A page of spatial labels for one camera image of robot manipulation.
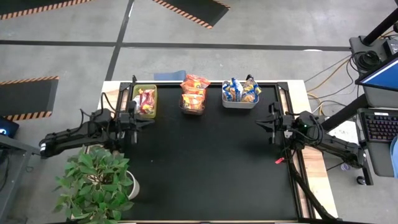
wooden board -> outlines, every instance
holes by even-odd
[[[258,82],[287,82],[289,86],[293,113],[311,111],[310,102],[308,101],[307,91],[305,89],[303,80],[258,80]],[[106,81],[103,83],[102,92],[107,94],[110,103],[114,107],[116,106],[116,102],[118,100],[120,83],[121,81]],[[284,110],[287,110],[287,100],[285,97],[283,97],[285,94],[282,90],[280,90],[280,93]],[[111,110],[106,101],[104,102],[104,108]],[[334,217],[338,217],[322,153],[312,147],[305,147],[302,152],[311,191],[328,211],[328,213]],[[299,194],[304,217],[308,217],[307,203],[304,193],[301,189],[299,189]]]

blue object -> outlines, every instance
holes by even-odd
[[[155,81],[182,81],[187,76],[187,72],[185,70],[180,70],[177,72],[169,72],[169,73],[155,73],[154,80]]]
[[[360,81],[363,84],[375,85],[398,90],[398,58],[375,71],[372,75]]]
[[[398,144],[397,144],[398,136],[396,136],[390,145],[390,154],[391,154],[391,162],[392,168],[394,170],[394,177],[398,178]]]

potted plant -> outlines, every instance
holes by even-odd
[[[54,212],[65,208],[67,218],[79,223],[113,224],[121,212],[129,210],[139,191],[139,184],[127,170],[129,159],[112,155],[101,146],[85,147],[68,159],[65,175],[56,177],[66,190],[58,198]]]

black tabletop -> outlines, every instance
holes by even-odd
[[[158,86],[155,124],[126,152],[141,190],[123,220],[296,220],[280,147],[254,122],[277,101],[275,86],[252,110],[224,108],[221,87],[209,87],[201,116],[183,114],[180,95]]]

gray floor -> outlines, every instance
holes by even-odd
[[[348,46],[351,36],[367,34],[395,7],[393,0],[223,0],[231,10],[212,30],[174,14],[151,0],[136,0],[125,42],[182,42],[275,45]],[[0,21],[0,40],[110,41],[119,33],[127,0],[95,0],[31,16]],[[92,111],[99,100],[112,47],[49,47],[0,45],[0,82],[59,75],[54,113],[48,119],[21,121],[17,138],[37,145],[45,134],[77,126],[79,108]],[[210,79],[244,78],[305,80],[348,52],[266,50],[121,49],[113,80],[152,80],[155,72],[184,69]],[[354,78],[357,74],[349,70]],[[318,85],[331,70],[306,83]],[[313,93],[322,96],[349,83],[344,69]],[[353,87],[341,93],[349,93]],[[348,104],[356,91],[327,98]],[[311,100],[312,109],[318,105]],[[341,106],[324,107],[327,115]],[[57,193],[54,177],[76,150],[47,160],[33,157],[33,172],[24,176],[12,214],[27,216],[28,223],[60,222],[52,214]],[[339,162],[325,156],[326,166]],[[356,170],[329,171],[340,218],[358,222],[396,223],[398,182],[374,177],[375,185],[359,186]]]

